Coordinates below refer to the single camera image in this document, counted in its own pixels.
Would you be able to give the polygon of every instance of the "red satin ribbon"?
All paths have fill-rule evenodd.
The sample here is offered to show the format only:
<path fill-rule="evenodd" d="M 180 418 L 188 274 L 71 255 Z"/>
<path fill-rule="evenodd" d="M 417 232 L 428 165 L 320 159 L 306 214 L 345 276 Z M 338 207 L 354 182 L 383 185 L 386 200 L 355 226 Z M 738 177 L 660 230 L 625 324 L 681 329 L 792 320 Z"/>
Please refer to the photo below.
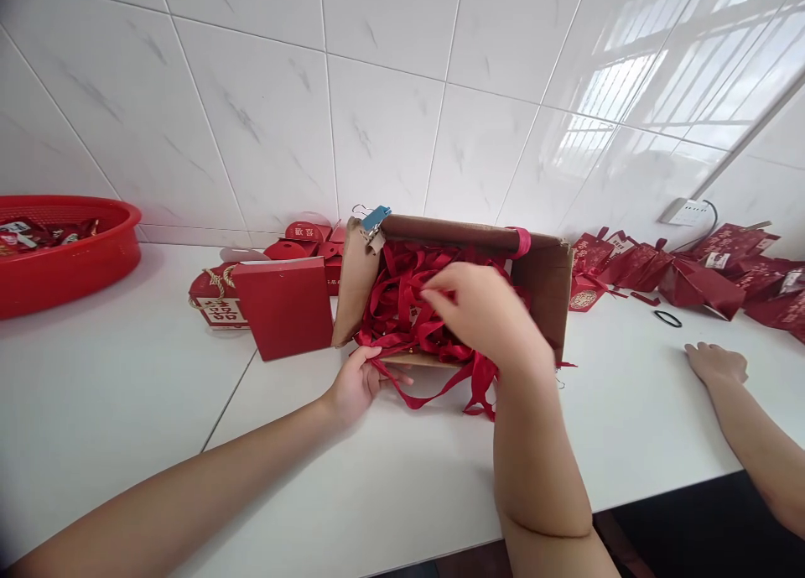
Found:
<path fill-rule="evenodd" d="M 517 252 L 512 255 L 487 257 L 472 247 L 427 247 L 418 242 L 386 241 L 383 246 L 384 265 L 372 287 L 366 304 L 361 329 L 355 335 L 358 345 L 382 347 L 383 351 L 369 362 L 394 384 L 400 397 L 410 409 L 420 409 L 471 377 L 470 401 L 464 408 L 467 414 L 486 415 L 495 420 L 495 410 L 486 399 L 492 381 L 499 377 L 495 363 L 462 344 L 444 325 L 431 305 L 422 299 L 423 285 L 453 261 L 466 261 L 492 266 L 511 283 L 504 269 L 506 259 L 518 259 L 528 253 L 531 235 L 522 228 L 512 228 L 520 237 Z M 514 287 L 530 305 L 527 291 Z M 415 398 L 400 387 L 397 379 L 381 362 L 384 357 L 419 347 L 434 354 L 440 362 L 467 362 L 442 390 L 430 398 Z"/>

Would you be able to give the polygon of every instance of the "white countertop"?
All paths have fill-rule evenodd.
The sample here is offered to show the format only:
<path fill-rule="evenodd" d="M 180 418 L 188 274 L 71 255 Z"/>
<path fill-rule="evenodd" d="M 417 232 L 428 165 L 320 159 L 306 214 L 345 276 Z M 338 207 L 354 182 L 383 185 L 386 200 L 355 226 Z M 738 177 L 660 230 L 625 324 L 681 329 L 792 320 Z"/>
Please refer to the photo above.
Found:
<path fill-rule="evenodd" d="M 201 269 L 221 263 L 218 249 L 141 249 L 138 267 L 112 287 L 0 321 L 0 550 L 9 562 L 198 454 L 254 354 L 250 332 L 211 334 L 187 305 Z"/>
<path fill-rule="evenodd" d="M 748 387 L 805 445 L 805 346 L 744 317 L 662 309 L 607 296 L 571 314 L 560 398 L 594 511 L 702 482 L 740 465 L 683 345 L 743 351 Z M 248 368 L 210 440 L 220 445 L 296 409 L 332 383 L 345 352 L 328 349 Z M 449 369 L 414 373 L 435 393 Z M 348 439 L 310 462 L 199 552 L 183 576 L 370 575 L 501 537 L 492 496 L 492 423 L 461 414 L 469 383 L 419 411 L 391 390 Z"/>
<path fill-rule="evenodd" d="M 213 334 L 186 304 L 217 249 L 143 245 L 121 283 L 0 322 L 0 529 L 9 561 L 108 498 L 307 403 L 347 350 L 274 362 L 250 334 Z M 805 346 L 743 315 L 732 323 L 636 299 L 571 314 L 560 398 L 595 511 L 738 470 L 682 346 L 744 352 L 748 387 L 805 445 Z M 414 373 L 435 392 L 449 369 Z M 269 492 L 182 576 L 359 576 L 500 538 L 492 423 L 461 414 L 462 383 L 419 411 L 383 392 L 351 437 Z"/>

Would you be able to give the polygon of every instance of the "power cord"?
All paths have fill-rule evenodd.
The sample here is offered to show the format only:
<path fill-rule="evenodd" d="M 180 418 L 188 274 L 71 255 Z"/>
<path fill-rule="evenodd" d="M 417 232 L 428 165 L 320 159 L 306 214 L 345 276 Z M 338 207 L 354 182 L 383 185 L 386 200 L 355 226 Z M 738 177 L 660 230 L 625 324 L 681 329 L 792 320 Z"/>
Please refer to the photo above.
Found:
<path fill-rule="evenodd" d="M 676 251 L 678 251 L 679 249 L 684 248 L 684 247 L 687 247 L 687 246 L 692 245 L 692 244 L 695 244 L 696 242 L 703 241 L 705 238 L 709 237 L 709 236 L 710 236 L 710 234 L 712 234 L 713 232 L 715 232 L 715 228 L 716 228 L 716 227 L 719 225 L 719 210 L 718 210 L 718 209 L 716 209 L 716 208 L 715 208 L 715 205 L 714 205 L 713 203 L 711 203 L 709 200 L 704 200 L 704 199 L 702 199 L 702 202 L 703 202 L 703 203 L 707 203 L 708 205 L 710 205 L 711 207 L 713 207 L 713 218 L 714 218 L 714 219 L 713 219 L 713 226 L 712 226 L 712 227 L 711 227 L 711 228 L 710 228 L 710 229 L 707 231 L 707 233 L 706 233 L 704 236 L 701 236 L 701 237 L 699 237 L 699 238 L 696 238 L 695 240 L 692 240 L 692 241 L 690 241 L 690 242 L 685 242 L 684 244 L 679 245 L 678 247 L 676 247 L 675 249 L 673 249 L 673 251 L 671 251 L 671 253 L 675 253 L 675 252 L 676 252 Z"/>

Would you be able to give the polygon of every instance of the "gold rope handle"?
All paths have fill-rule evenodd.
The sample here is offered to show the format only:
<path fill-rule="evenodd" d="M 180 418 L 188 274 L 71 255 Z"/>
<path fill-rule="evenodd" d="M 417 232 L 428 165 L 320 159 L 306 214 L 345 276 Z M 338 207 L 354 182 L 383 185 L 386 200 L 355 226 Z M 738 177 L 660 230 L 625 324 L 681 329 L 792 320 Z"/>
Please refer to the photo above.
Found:
<path fill-rule="evenodd" d="M 232 281 L 231 274 L 232 270 L 235 269 L 237 263 L 232 264 L 228 268 L 224 270 L 224 273 L 221 276 L 213 273 L 213 271 L 209 268 L 204 268 L 202 271 L 210 277 L 210 284 L 214 284 L 218 287 L 218 299 L 216 301 L 221 301 L 224 298 L 224 294 L 226 294 L 226 289 L 224 289 L 224 284 L 227 286 L 235 288 L 235 283 Z M 188 305 L 193 308 L 194 310 L 200 310 L 201 306 L 193 301 L 193 298 L 188 295 L 187 297 Z"/>

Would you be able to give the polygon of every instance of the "hand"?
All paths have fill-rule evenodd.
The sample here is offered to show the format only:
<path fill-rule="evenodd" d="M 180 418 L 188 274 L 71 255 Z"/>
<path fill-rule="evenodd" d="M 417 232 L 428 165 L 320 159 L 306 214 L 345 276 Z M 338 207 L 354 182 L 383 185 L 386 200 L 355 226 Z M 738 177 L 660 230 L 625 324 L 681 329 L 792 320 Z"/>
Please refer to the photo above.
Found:
<path fill-rule="evenodd" d="M 716 345 L 700 342 L 697 347 L 689 343 L 685 346 L 688 362 L 702 383 L 709 385 L 715 379 L 726 379 L 731 382 L 745 383 L 746 358 L 736 351 L 727 351 Z"/>
<path fill-rule="evenodd" d="M 381 388 L 393 387 L 391 381 L 366 361 L 381 351 L 381 347 L 358 347 L 344 362 L 335 376 L 335 382 L 322 396 L 345 427 L 353 425 L 363 416 Z M 396 368 L 390 370 L 406 385 L 413 383 L 413 379 L 402 371 Z"/>
<path fill-rule="evenodd" d="M 440 291 L 455 291 L 455 302 Z M 501 369 L 535 361 L 550 366 L 553 350 L 526 306 L 492 267 L 451 263 L 425 283 L 422 297 L 467 346 Z"/>

